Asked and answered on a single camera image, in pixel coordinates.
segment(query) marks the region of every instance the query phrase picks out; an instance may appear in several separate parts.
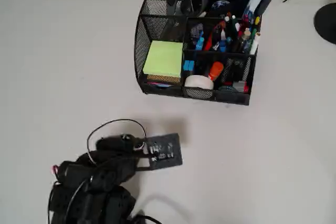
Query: desk organizer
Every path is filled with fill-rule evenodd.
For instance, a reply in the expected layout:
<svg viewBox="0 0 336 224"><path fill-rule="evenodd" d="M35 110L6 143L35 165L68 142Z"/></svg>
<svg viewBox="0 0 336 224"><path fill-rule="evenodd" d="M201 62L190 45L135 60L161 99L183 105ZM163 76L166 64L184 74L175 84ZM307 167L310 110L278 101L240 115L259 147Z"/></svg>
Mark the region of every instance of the desk organizer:
<svg viewBox="0 0 336 224"><path fill-rule="evenodd" d="M209 10L211 5L216 1L218 0L209 0L206 11ZM227 1L232 5L232 14L236 15L236 17L241 17L249 0ZM135 76L141 90L145 94L159 94L172 97L249 105L257 53L255 55L247 55L230 52L196 51L195 46L192 44L190 36L192 27L195 27L197 24L203 24L204 33L206 33L206 28L212 29L220 21L223 21L223 19L167 16L165 0L144 0L138 16L134 43ZM184 33L175 38L162 39L162 32L167 22L176 25L182 24L184 26ZM153 40L183 42L180 79L150 81L148 80L148 76L143 73L142 69ZM215 61L220 61L224 64L224 70L214 82L213 90L184 87L184 82L188 75L183 71L183 62L184 60L192 59L194 59L196 63L212 64ZM218 90L225 82L242 80L246 81L249 87L246 93L240 93L230 89ZM151 82L170 84L172 86L168 88L158 87L150 84Z"/></svg>

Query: blue marker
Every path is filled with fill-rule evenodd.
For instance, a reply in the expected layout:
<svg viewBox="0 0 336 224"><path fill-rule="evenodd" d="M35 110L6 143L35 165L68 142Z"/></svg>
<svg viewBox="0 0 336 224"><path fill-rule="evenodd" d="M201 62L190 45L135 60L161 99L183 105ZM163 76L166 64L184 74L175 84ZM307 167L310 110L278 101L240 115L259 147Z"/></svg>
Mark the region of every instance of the blue marker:
<svg viewBox="0 0 336 224"><path fill-rule="evenodd" d="M189 62L188 70L189 70L189 71L194 71L194 65L195 65L195 61L191 60L191 61Z"/></svg>
<svg viewBox="0 0 336 224"><path fill-rule="evenodd" d="M221 40L221 41L219 42L219 49L220 49L221 52L225 52L225 50L226 50L226 45L225 45L225 41L224 41L224 40Z"/></svg>
<svg viewBox="0 0 336 224"><path fill-rule="evenodd" d="M184 71L188 71L189 70L189 63L190 63L190 61L188 61L188 60L184 61L184 65L183 65L183 70Z"/></svg>
<svg viewBox="0 0 336 224"><path fill-rule="evenodd" d="M203 37L199 38L197 45L196 45L196 50L202 50L203 43L204 43L204 38Z"/></svg>

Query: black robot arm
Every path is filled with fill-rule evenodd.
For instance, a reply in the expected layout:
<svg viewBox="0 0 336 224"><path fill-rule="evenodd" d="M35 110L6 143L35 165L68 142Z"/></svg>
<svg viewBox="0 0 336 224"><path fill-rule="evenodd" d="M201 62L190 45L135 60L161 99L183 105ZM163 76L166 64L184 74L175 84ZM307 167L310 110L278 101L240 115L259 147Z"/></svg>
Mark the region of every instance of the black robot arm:
<svg viewBox="0 0 336 224"><path fill-rule="evenodd" d="M141 216L130 218L135 199L120 184L137 171L182 165L179 135L107 137L96 149L58 167L48 204L48 213L54 212L51 223L144 223ZM138 167L140 158L148 158L150 166Z"/></svg>

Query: orange marker cap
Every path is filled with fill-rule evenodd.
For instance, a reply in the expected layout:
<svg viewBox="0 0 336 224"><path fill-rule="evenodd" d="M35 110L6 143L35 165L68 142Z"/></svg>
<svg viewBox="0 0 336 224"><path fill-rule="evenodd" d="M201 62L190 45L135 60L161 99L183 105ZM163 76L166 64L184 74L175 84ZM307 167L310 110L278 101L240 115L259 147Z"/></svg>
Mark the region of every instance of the orange marker cap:
<svg viewBox="0 0 336 224"><path fill-rule="evenodd" d="M224 69L224 65L223 65L221 62L216 61L216 62L212 65L208 77L209 77L212 81L215 81L215 80L217 79L217 77L221 74L221 72L223 71L223 69Z"/></svg>

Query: red wire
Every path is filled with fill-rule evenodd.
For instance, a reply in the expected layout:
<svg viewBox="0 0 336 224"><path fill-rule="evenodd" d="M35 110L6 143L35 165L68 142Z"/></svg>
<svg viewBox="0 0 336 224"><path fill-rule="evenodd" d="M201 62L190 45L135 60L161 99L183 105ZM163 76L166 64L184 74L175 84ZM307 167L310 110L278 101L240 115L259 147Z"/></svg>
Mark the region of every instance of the red wire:
<svg viewBox="0 0 336 224"><path fill-rule="evenodd" d="M53 171L53 174L54 174L55 176L57 176L58 165L53 165L53 166L52 166L52 171Z"/></svg>

